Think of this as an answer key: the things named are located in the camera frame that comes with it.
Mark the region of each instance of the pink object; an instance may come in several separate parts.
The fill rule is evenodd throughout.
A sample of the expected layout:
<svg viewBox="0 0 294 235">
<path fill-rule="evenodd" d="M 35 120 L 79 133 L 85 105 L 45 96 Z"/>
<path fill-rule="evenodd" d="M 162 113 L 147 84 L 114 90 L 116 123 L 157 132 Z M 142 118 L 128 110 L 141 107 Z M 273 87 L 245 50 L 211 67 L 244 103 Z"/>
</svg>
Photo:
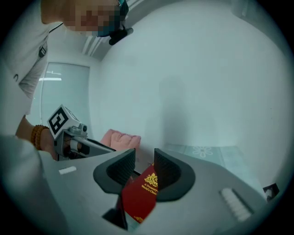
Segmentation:
<svg viewBox="0 0 294 235">
<path fill-rule="evenodd" d="M 138 149 L 141 137 L 138 135 L 129 135 L 117 130 L 108 130 L 100 141 L 102 144 L 111 147 L 117 151 L 124 149 Z"/>
</svg>

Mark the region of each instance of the white wall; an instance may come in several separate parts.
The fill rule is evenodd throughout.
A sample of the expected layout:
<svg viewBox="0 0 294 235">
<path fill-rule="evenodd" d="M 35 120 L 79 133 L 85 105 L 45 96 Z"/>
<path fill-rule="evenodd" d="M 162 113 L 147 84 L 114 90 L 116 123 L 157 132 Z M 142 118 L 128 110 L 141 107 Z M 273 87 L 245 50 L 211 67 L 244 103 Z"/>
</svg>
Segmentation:
<svg viewBox="0 0 294 235">
<path fill-rule="evenodd" d="M 276 45 L 212 1 L 163 7 L 133 28 L 92 81 L 95 138 L 109 128 L 140 135 L 149 157 L 164 143 L 237 145 L 262 186 L 274 182 L 294 120 L 291 71 Z"/>
</svg>

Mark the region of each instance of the white sticker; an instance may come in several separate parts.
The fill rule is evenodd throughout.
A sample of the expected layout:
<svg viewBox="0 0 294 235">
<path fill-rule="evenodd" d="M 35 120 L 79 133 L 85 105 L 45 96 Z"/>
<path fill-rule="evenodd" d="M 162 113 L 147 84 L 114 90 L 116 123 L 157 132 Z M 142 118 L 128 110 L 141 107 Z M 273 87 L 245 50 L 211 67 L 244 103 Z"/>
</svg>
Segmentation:
<svg viewBox="0 0 294 235">
<path fill-rule="evenodd" d="M 76 170 L 77 170 L 77 168 L 72 166 L 72 167 L 67 167 L 67 168 L 64 168 L 64 169 L 60 169 L 59 173 L 60 174 L 67 174 L 67 173 L 71 173 L 71 172 L 76 171 Z"/>
</svg>

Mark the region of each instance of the black cable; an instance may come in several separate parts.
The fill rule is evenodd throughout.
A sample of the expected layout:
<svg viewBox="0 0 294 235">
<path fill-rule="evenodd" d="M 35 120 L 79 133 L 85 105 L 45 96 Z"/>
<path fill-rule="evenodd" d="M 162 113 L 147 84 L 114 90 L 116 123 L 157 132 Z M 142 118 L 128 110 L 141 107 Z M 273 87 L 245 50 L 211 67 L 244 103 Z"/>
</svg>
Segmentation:
<svg viewBox="0 0 294 235">
<path fill-rule="evenodd" d="M 61 24 L 57 25 L 55 28 L 51 29 L 51 30 L 49 31 L 49 33 L 53 32 L 55 29 L 57 29 L 58 27 L 60 27 L 62 24 L 63 24 L 63 23 L 61 23 Z"/>
</svg>

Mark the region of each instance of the hand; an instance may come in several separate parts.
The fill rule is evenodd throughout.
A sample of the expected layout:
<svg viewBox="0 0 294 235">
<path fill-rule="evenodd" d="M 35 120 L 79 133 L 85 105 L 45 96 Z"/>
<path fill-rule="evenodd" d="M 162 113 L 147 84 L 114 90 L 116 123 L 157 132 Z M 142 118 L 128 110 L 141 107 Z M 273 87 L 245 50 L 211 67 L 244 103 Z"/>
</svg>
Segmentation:
<svg viewBox="0 0 294 235">
<path fill-rule="evenodd" d="M 70 140 L 69 135 L 64 136 L 63 151 L 64 153 L 70 151 Z M 81 149 L 82 145 L 78 143 L 78 149 Z M 54 138 L 49 129 L 44 129 L 41 132 L 40 148 L 42 151 L 46 151 L 51 154 L 52 158 L 57 161 L 57 153 L 54 149 Z"/>
<path fill-rule="evenodd" d="M 49 129 L 44 129 L 41 132 L 40 148 L 51 154 L 52 158 L 57 161 L 57 154 L 54 149 L 54 138 Z"/>
</svg>

